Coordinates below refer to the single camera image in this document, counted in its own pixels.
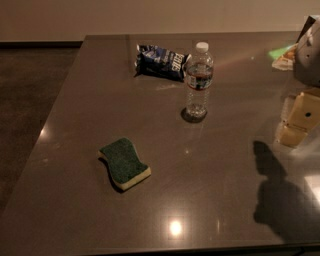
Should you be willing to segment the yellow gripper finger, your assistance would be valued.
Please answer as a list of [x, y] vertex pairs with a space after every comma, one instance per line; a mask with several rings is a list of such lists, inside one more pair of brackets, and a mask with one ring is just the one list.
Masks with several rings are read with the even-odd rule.
[[313, 87], [284, 100], [277, 142], [296, 148], [320, 123], [320, 88]]

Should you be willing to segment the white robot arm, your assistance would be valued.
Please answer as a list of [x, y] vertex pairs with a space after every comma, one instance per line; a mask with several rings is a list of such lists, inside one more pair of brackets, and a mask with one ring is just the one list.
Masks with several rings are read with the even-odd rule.
[[276, 141], [296, 148], [320, 123], [320, 17], [307, 18], [294, 46], [279, 60], [293, 68], [294, 82], [303, 85], [284, 99]]

